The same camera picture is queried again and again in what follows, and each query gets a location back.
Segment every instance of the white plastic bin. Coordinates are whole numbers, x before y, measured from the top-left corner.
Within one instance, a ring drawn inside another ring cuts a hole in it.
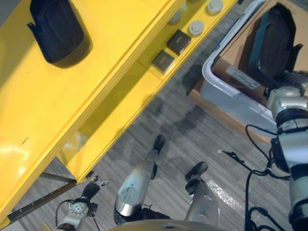
[[[267,130],[277,131],[276,123],[269,109],[222,81],[211,71],[214,60],[264,2],[265,0],[253,1],[206,60],[202,67],[205,81],[200,89],[200,95],[244,125],[253,124]],[[272,135],[265,132],[255,131],[262,136],[272,137]]]

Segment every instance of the black rubber tip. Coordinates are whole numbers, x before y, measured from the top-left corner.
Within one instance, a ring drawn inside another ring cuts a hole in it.
[[[165,138],[163,135],[158,135],[155,139],[153,150],[157,151],[158,153],[162,150],[165,143]]]
[[[199,162],[190,170],[189,173],[186,174],[185,179],[189,181],[193,175],[201,176],[207,170],[207,168],[208,165],[206,162]]]

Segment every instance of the wire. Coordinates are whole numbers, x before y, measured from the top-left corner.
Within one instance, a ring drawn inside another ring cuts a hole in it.
[[[274,157],[272,154],[272,148],[270,148],[269,150],[269,155],[267,155],[256,143],[255,141],[251,138],[250,134],[249,134],[249,127],[253,127],[253,128],[257,128],[263,132],[267,132],[269,134],[272,135],[277,135],[274,132],[271,132],[269,130],[260,128],[258,126],[255,125],[251,125],[248,124],[245,127],[245,131],[246,134],[249,138],[249,140],[251,141],[251,143],[265,156],[265,158],[267,159],[267,164],[266,164],[266,169],[264,171],[259,171],[256,169],[252,169],[249,166],[247,166],[245,164],[244,160],[241,160],[236,153],[234,152],[226,152],[226,151],[222,151],[223,153],[227,154],[228,156],[230,156],[232,159],[234,159],[236,162],[238,162],[239,164],[241,164],[243,167],[245,167],[248,171],[249,174],[247,176],[247,180],[246,180],[246,186],[245,186],[245,231],[261,231],[261,230],[270,230],[270,231],[276,231],[275,229],[273,229],[270,226],[267,225],[261,225],[259,227],[257,227],[257,225],[252,221],[251,215],[252,212],[257,210],[259,213],[261,213],[262,215],[266,216],[280,231],[285,231],[276,221],[275,219],[270,216],[267,212],[267,210],[261,208],[261,207],[252,207],[249,209],[249,183],[250,183],[250,179],[252,177],[253,174],[258,175],[258,176],[267,176],[270,175],[271,177],[275,178],[275,179],[280,179],[280,180],[290,180],[290,176],[277,176],[273,173],[271,167],[274,163]]]
[[[73,200],[72,199],[68,199],[68,200],[65,200],[65,201],[62,201],[59,203],[57,209],[56,209],[56,215],[55,215],[55,223],[56,223],[56,227],[58,226],[58,210],[60,208],[60,206],[65,203],[65,202],[70,202],[70,203],[73,203]]]
[[[98,230],[98,231],[101,231],[101,230],[100,230],[100,227],[98,226],[98,224],[97,224],[97,222],[96,222],[96,220],[95,220],[94,217],[93,217],[93,220],[94,220],[94,223],[96,224],[97,230]]]
[[[253,144],[253,145],[265,156],[265,158],[269,161],[270,158],[265,154],[265,152],[264,152],[261,148],[259,148],[259,146],[258,146],[258,145],[254,142],[254,140],[251,138],[251,136],[250,136],[250,134],[249,134],[249,130],[248,130],[249,127],[257,128],[257,129],[259,129],[259,130],[261,130],[261,131],[263,131],[263,132],[267,132],[267,133],[272,134],[272,135],[277,135],[277,134],[274,133],[274,132],[265,130],[265,129],[263,129],[263,128],[257,127],[257,126],[252,125],[252,124],[248,124],[248,125],[246,125],[246,127],[245,127],[245,132],[246,132],[246,134],[247,134],[249,140],[251,141],[251,143],[252,143],[252,144]]]
[[[146,204],[143,204],[143,205],[146,207],[149,207],[149,210],[151,210],[151,207],[153,206],[153,205],[146,205]]]

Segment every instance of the yellow table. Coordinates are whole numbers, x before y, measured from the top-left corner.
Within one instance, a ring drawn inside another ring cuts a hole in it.
[[[72,0],[93,48],[77,65],[47,63],[26,24],[30,0],[22,0],[0,28],[0,221],[57,155],[81,182],[172,74],[230,10],[216,16],[209,0],[188,2],[181,21],[167,21],[184,0]],[[193,20],[204,32],[177,56],[166,42]],[[174,64],[166,73],[151,65],[164,49]]]

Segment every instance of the black pouch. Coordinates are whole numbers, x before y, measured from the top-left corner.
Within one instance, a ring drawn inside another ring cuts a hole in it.
[[[261,19],[249,59],[251,77],[274,86],[284,71],[292,72],[302,44],[293,47],[296,26],[289,9],[278,3]]]
[[[89,53],[90,38],[68,0],[32,0],[30,11],[35,25],[28,27],[48,63],[69,67]]]

